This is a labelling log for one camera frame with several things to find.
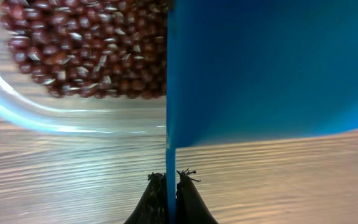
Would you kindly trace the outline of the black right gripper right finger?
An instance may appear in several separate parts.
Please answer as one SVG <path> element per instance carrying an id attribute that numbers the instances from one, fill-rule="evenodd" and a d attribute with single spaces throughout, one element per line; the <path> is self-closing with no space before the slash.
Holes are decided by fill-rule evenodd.
<path id="1" fill-rule="evenodd" d="M 176 224 L 218 224 L 205 205 L 193 182 L 199 182 L 190 177 L 196 171 L 177 171 L 180 182 L 177 184 Z"/>

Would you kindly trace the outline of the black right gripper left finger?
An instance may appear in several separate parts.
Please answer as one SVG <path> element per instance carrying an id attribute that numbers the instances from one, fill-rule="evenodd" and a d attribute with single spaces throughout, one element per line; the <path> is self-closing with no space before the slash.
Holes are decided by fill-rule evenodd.
<path id="1" fill-rule="evenodd" d="M 148 185 L 136 208 L 124 224 L 167 224 L 167 178 L 166 173 L 148 175 Z"/>

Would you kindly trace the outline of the blue plastic measuring scoop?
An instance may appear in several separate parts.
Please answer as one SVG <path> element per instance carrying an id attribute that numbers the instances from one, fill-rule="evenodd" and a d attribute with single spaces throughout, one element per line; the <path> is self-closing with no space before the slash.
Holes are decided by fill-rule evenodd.
<path id="1" fill-rule="evenodd" d="M 174 1 L 167 175 L 219 223 L 358 223 L 358 0 Z"/>

